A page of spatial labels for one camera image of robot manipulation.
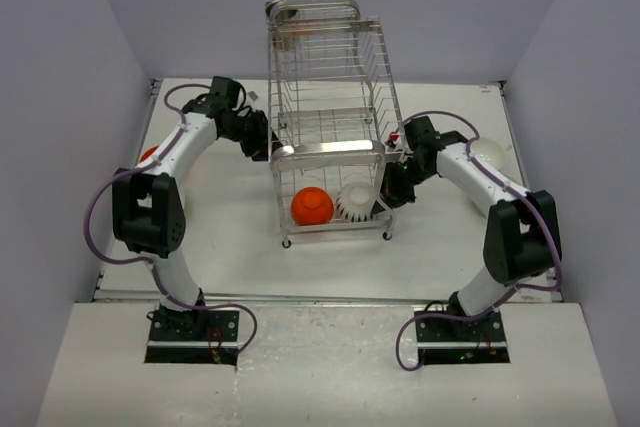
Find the orange bowl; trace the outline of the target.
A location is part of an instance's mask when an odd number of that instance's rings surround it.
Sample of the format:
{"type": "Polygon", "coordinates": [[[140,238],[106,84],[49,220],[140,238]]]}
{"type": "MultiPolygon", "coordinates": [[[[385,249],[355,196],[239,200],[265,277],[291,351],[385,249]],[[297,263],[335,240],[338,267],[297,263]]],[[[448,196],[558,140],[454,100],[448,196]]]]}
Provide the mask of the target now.
{"type": "Polygon", "coordinates": [[[157,146],[153,146],[150,147],[149,149],[147,149],[140,157],[139,162],[143,163],[145,162],[149,157],[151,157],[155,151],[157,150],[157,146]]]}
{"type": "Polygon", "coordinates": [[[333,216],[333,200],[321,188],[303,188],[291,201],[291,217],[299,226],[324,225],[329,223],[333,216]]]}

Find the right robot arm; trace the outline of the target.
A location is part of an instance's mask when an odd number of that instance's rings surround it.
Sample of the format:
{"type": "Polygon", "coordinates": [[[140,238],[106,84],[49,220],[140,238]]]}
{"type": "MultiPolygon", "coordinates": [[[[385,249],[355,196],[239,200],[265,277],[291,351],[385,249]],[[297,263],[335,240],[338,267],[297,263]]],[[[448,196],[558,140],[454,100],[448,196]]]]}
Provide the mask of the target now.
{"type": "Polygon", "coordinates": [[[448,332],[467,340],[481,329],[482,317],[528,288],[529,279],[561,269],[556,202],[548,191],[513,183],[483,160],[474,149],[478,134],[440,132],[428,113],[405,120],[402,134],[408,151],[386,166],[373,210],[412,203],[418,185],[439,177],[462,190],[486,218],[483,265],[450,296],[445,311],[448,332]]]}

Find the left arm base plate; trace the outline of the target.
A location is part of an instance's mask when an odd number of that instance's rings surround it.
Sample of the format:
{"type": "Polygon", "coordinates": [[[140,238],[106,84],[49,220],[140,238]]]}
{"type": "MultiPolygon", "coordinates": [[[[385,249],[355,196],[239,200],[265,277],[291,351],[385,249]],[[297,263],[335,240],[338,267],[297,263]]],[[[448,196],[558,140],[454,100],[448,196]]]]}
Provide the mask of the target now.
{"type": "Polygon", "coordinates": [[[147,313],[144,362],[236,366],[239,317],[237,310],[170,313],[160,306],[147,313]]]}

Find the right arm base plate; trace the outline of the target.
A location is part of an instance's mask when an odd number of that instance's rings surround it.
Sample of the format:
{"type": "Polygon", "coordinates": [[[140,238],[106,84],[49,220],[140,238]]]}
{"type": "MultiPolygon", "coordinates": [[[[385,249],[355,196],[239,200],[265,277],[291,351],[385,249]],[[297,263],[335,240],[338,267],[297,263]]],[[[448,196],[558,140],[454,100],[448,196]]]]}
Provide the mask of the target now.
{"type": "Polygon", "coordinates": [[[423,366],[507,364],[507,340],[499,312],[474,322],[423,319],[415,323],[423,366]]]}

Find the black and white striped bowl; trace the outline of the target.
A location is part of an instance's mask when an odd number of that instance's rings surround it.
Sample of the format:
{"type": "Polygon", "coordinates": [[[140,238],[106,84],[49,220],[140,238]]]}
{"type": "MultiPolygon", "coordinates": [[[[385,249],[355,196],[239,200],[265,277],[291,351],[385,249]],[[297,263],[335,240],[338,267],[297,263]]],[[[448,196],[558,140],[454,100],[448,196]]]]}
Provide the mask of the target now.
{"type": "Polygon", "coordinates": [[[370,184],[349,183],[336,196],[336,216],[347,222],[368,222],[373,218],[374,203],[374,189],[370,184]]]}

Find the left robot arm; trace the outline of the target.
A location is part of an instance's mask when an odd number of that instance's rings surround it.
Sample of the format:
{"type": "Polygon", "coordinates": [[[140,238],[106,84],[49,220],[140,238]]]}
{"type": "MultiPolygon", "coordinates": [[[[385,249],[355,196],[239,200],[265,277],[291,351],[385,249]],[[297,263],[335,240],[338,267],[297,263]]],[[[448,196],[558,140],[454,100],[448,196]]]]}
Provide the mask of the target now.
{"type": "Polygon", "coordinates": [[[207,90],[183,107],[165,106],[178,122],[157,149],[135,168],[119,170],[111,184],[114,237],[137,255],[153,277],[161,305],[175,311],[172,327],[195,340],[208,326],[201,288],[181,244],[187,220],[179,186],[199,157],[220,139],[240,146],[245,157],[264,162],[274,139],[255,97],[231,78],[215,76],[207,90]]]}

